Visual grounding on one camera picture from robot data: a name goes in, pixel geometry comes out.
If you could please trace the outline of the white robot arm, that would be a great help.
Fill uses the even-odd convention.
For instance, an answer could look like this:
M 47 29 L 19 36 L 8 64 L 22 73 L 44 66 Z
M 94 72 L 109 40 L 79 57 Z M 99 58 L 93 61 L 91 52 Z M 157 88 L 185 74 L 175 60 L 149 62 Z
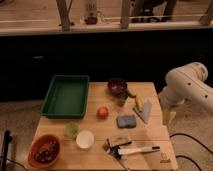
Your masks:
M 205 84 L 207 77 L 208 70 L 200 62 L 171 69 L 166 74 L 166 86 L 158 94 L 164 125 L 171 123 L 176 116 L 174 108 L 182 105 L 186 99 L 213 115 L 213 88 Z

